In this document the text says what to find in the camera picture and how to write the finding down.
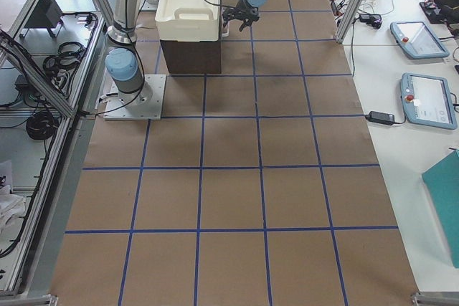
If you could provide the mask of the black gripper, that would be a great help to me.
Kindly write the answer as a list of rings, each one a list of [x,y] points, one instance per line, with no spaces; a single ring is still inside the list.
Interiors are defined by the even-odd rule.
[[[260,19],[257,7],[253,7],[245,0],[239,0],[235,6],[226,6],[224,10],[224,21],[240,20],[239,31],[251,27],[253,22]]]

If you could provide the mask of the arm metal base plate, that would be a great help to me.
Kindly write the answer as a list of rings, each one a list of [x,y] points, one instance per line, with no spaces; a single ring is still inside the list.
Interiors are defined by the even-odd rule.
[[[119,93],[112,81],[103,117],[106,120],[160,120],[166,75],[146,75],[146,80],[139,96],[136,93],[127,95]]]

